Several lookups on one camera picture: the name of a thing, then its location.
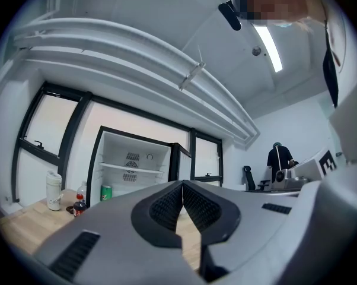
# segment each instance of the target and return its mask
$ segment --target window handle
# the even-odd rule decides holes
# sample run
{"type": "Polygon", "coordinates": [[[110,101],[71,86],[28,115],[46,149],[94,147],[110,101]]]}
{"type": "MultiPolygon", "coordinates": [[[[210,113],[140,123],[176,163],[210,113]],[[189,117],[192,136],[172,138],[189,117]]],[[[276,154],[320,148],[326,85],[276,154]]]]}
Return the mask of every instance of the window handle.
{"type": "Polygon", "coordinates": [[[41,141],[35,140],[35,143],[40,143],[40,145],[37,145],[36,147],[38,147],[40,149],[44,149],[43,143],[41,141]]]}

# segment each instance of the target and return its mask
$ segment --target refrigerator shelf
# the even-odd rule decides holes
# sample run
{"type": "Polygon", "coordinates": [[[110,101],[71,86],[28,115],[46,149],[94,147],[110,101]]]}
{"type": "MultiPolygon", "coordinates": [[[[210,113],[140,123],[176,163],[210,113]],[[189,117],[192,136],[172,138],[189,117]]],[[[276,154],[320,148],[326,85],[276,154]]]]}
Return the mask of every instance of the refrigerator shelf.
{"type": "Polygon", "coordinates": [[[122,169],[122,170],[128,170],[128,171],[135,171],[135,172],[156,173],[156,174],[163,174],[164,173],[163,171],[132,168],[132,167],[126,167],[126,166],[118,166],[116,164],[100,163],[100,165],[103,166],[103,167],[109,167],[109,168],[114,168],[114,169],[122,169]]]}

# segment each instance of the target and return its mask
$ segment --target ceiling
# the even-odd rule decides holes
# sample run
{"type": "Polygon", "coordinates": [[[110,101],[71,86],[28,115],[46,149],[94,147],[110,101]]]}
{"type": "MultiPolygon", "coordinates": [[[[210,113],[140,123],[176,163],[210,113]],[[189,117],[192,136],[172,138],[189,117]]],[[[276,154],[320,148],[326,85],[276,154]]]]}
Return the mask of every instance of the ceiling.
{"type": "Polygon", "coordinates": [[[292,105],[327,89],[321,69],[324,29],[309,23],[269,26],[283,70],[275,73],[254,27],[234,31],[218,11],[227,0],[61,0],[56,17],[90,17],[140,29],[182,50],[217,78],[252,118],[292,105]],[[251,51],[262,48],[259,56],[251,51]]]}

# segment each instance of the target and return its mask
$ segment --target thermos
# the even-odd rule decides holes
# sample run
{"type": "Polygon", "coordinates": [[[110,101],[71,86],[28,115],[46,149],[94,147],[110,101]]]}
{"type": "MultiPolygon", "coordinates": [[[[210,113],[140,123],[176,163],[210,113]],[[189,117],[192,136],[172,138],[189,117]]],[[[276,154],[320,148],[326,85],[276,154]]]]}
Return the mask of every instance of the thermos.
{"type": "Polygon", "coordinates": [[[61,175],[54,171],[47,172],[47,206],[53,211],[60,210],[61,175]]]}

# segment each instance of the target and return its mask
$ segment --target soda can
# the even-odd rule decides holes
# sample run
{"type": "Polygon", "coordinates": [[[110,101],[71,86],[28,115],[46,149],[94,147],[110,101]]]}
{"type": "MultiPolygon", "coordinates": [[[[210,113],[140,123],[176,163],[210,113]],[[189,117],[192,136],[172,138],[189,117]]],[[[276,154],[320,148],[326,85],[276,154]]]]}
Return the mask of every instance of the soda can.
{"type": "Polygon", "coordinates": [[[101,201],[107,201],[113,197],[113,187],[109,185],[101,186],[101,201]]]}

